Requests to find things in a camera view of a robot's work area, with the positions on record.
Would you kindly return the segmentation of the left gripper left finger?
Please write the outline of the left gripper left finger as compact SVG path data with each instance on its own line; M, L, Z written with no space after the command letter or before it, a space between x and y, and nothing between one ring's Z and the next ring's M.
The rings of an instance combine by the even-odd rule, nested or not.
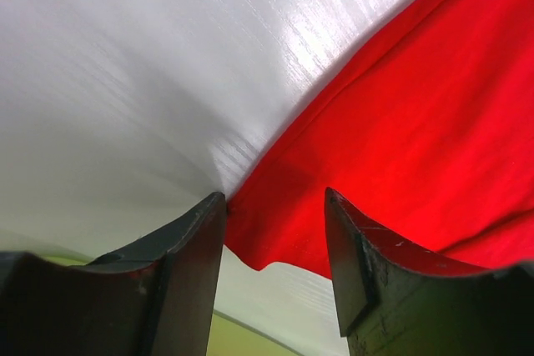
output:
M1 255L4 355L204 355L226 202L183 216L85 265Z

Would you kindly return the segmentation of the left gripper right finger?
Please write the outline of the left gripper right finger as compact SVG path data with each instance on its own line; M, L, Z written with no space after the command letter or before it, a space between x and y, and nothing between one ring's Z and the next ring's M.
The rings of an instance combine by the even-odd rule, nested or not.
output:
M411 242L332 188L325 232L353 355L530 355L533 265L488 269Z

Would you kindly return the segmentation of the red t shirt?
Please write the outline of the red t shirt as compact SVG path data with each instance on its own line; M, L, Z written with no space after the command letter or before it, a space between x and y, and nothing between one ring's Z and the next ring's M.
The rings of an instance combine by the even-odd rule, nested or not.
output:
M415 0L230 199L227 247L328 276L327 188L449 257L532 258L533 0Z

